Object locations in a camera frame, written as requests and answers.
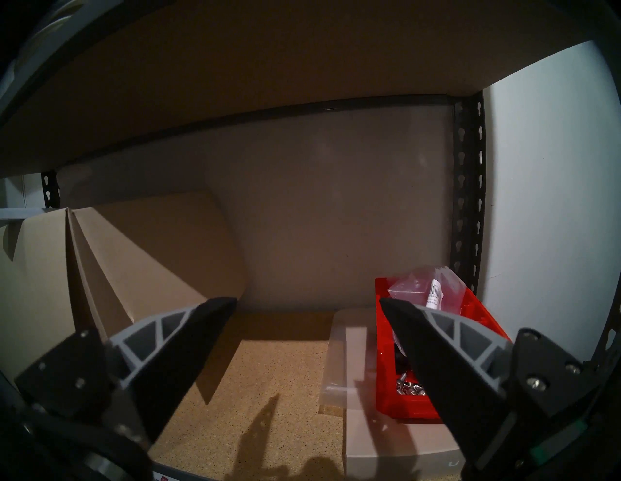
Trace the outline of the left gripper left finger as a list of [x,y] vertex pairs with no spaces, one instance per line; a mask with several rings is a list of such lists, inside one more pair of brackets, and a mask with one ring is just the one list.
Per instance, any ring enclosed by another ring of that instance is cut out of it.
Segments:
[[203,370],[237,307],[216,297],[143,318],[103,341],[76,331],[33,361],[15,384],[45,414],[154,444]]

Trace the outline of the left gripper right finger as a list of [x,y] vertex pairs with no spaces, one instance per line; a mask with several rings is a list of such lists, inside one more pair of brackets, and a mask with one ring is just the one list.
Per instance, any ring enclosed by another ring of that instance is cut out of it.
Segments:
[[597,372],[544,334],[515,342],[466,317],[381,298],[417,380],[464,458],[462,473],[568,473],[601,430]]

